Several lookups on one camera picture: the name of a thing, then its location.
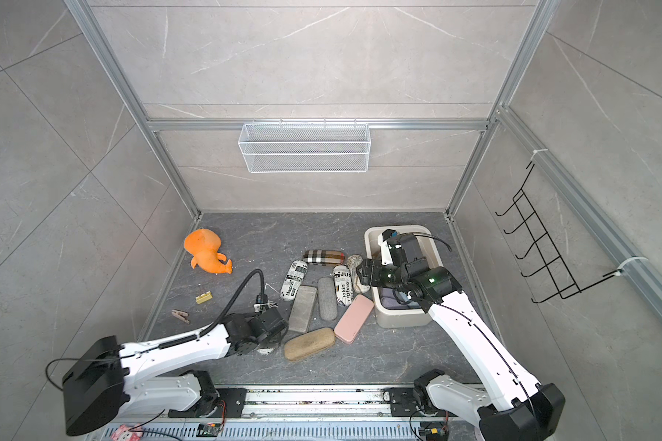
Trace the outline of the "stone grey case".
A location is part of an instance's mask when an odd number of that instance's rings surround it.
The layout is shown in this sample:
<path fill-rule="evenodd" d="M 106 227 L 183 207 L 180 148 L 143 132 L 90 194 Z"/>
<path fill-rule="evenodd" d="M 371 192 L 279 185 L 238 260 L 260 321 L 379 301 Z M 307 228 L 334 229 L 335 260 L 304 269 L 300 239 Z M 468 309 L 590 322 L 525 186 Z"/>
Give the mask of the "stone grey case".
<path fill-rule="evenodd" d="M 288 325 L 292 333 L 304 334 L 308 331 L 316 304 L 317 288 L 301 286 L 293 301 Z"/>

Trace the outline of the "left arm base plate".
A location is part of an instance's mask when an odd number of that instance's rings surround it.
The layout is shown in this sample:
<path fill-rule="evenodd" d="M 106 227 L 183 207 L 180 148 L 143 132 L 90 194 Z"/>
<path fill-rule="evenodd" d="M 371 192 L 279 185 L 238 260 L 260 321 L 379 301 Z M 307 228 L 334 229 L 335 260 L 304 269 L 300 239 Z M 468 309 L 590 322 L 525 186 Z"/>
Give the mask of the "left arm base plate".
<path fill-rule="evenodd" d="M 246 404 L 245 388 L 222 388 L 215 398 L 201 398 L 187 411 L 170 410 L 169 418 L 240 418 Z"/>

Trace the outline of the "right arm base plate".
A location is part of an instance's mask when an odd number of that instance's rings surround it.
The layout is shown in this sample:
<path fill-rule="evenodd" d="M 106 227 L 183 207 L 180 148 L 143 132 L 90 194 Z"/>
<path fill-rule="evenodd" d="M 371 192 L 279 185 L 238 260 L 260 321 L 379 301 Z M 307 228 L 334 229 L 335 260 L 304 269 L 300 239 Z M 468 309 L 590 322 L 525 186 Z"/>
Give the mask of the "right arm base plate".
<path fill-rule="evenodd" d="M 384 390 L 384 400 L 390 405 L 393 417 L 410 417 L 415 412 L 421 415 L 434 416 L 438 410 L 434 408 L 424 392 L 415 388 L 388 388 Z"/>

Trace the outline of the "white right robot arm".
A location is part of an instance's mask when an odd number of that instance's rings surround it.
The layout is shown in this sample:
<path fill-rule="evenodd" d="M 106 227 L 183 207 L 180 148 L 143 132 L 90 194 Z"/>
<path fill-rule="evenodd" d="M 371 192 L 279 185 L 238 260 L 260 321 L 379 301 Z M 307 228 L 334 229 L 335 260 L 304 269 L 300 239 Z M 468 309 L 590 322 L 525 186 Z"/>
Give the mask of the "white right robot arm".
<path fill-rule="evenodd" d="M 433 369 L 414 382 L 417 409 L 452 413 L 476 427 L 485 440 L 546 440 L 558 426 L 566 398 L 542 384 L 513 358 L 474 309 L 444 266 L 432 266 L 419 234 L 386 229 L 380 256 L 357 269 L 360 283 L 388 288 L 399 303 L 415 303 L 452 338 L 483 385 L 476 389 Z"/>

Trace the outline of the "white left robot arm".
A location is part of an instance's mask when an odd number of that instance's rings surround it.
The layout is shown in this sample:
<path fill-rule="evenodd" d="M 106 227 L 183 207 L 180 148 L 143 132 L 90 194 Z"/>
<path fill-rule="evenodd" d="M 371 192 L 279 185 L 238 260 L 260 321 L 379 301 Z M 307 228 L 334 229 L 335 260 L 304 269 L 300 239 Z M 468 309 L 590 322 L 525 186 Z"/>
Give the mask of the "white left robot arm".
<path fill-rule="evenodd" d="M 72 358 L 71 369 L 55 385 L 63 395 L 66 435 L 89 434 L 137 408 L 154 407 L 185 417 L 210 411 L 215 387 L 207 373 L 188 373 L 195 386 L 178 389 L 169 387 L 169 372 L 242 356 L 283 339 L 289 325 L 268 303 L 266 292 L 257 294 L 255 312 L 231 311 L 250 280 L 263 276 L 261 269 L 252 270 L 216 319 L 200 329 L 127 344 L 107 336 L 80 358 Z"/>

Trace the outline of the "purple case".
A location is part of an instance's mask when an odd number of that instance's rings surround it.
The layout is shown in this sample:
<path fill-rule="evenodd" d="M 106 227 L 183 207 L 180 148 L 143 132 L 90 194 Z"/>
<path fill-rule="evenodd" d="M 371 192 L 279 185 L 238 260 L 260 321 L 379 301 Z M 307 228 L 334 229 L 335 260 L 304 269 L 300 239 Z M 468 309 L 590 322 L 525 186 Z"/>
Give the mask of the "purple case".
<path fill-rule="evenodd" d="M 398 302 L 394 297 L 382 297 L 381 305 L 386 310 L 390 311 L 406 311 L 416 309 L 419 305 L 415 302 L 410 302 L 408 304 Z"/>

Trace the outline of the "newspaper flag case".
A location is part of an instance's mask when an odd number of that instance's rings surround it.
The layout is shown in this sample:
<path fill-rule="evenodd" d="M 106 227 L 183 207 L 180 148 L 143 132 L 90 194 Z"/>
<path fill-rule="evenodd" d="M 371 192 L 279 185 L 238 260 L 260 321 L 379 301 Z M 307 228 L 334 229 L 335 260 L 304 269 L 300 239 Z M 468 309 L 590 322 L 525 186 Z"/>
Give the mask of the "newspaper flag case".
<path fill-rule="evenodd" d="M 266 355 L 270 355 L 270 354 L 272 354 L 272 353 L 273 353 L 274 351 L 276 351 L 277 349 L 278 349 L 277 347 L 262 347 L 262 348 L 258 348 L 258 349 L 257 349 L 257 352 L 258 352 L 259 354 L 261 354 L 261 355 L 265 355 L 265 356 L 266 356 Z"/>

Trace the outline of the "beige plastic storage bin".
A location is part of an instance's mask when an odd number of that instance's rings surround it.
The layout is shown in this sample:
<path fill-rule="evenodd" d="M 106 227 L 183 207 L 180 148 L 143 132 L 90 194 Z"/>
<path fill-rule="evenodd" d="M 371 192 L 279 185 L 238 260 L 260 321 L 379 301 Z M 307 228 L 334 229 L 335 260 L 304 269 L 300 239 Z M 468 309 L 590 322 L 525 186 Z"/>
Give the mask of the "beige plastic storage bin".
<path fill-rule="evenodd" d="M 417 233 L 424 235 L 431 235 L 431 231 L 421 225 L 393 225 L 393 226 L 376 226 L 369 228 L 364 233 L 365 250 L 368 258 L 378 257 L 380 253 L 380 246 L 378 244 L 378 237 L 386 229 L 397 230 L 399 233 Z M 436 268 L 443 266 L 439 251 L 442 245 L 437 248 L 434 241 L 430 238 L 419 238 L 419 247 L 423 255 L 428 259 L 428 266 Z M 393 297 L 392 291 L 389 288 L 371 288 L 371 295 L 375 304 L 375 316 L 378 325 L 382 328 L 406 328 L 425 326 L 432 322 L 430 316 L 426 315 L 421 309 L 412 309 L 406 311 L 390 311 L 386 310 L 381 305 L 382 297 Z"/>

